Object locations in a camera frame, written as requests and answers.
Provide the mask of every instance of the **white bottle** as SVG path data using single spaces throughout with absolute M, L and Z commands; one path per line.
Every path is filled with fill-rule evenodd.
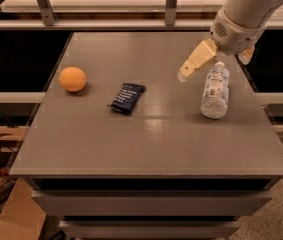
M 201 101 L 201 113 L 209 118 L 223 117 L 228 110 L 230 73 L 223 62 L 208 72 Z

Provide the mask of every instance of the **metal post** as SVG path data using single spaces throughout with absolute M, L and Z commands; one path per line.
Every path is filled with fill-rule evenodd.
M 165 5 L 165 25 L 173 26 L 176 20 L 177 0 L 166 0 Z
M 45 26 L 52 26 L 55 22 L 55 15 L 53 13 L 49 0 L 37 0 L 40 8 L 43 24 Z

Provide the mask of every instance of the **orange ball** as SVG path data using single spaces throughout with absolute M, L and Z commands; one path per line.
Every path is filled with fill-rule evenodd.
M 59 82 L 69 92 L 77 92 L 84 88 L 87 77 L 80 68 L 67 67 L 61 71 Z

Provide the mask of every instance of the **bottle cap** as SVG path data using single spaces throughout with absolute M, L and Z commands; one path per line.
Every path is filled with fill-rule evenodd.
M 215 66 L 225 67 L 225 65 L 224 65 L 224 63 L 222 61 L 219 61 L 219 62 L 215 63 Z

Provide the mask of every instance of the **floor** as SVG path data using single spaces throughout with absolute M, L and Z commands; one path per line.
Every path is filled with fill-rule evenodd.
M 253 216 L 241 217 L 240 229 L 229 239 L 218 240 L 283 240 L 283 180 L 271 189 L 273 199 Z M 58 232 L 58 219 L 47 217 L 39 240 L 50 240 Z

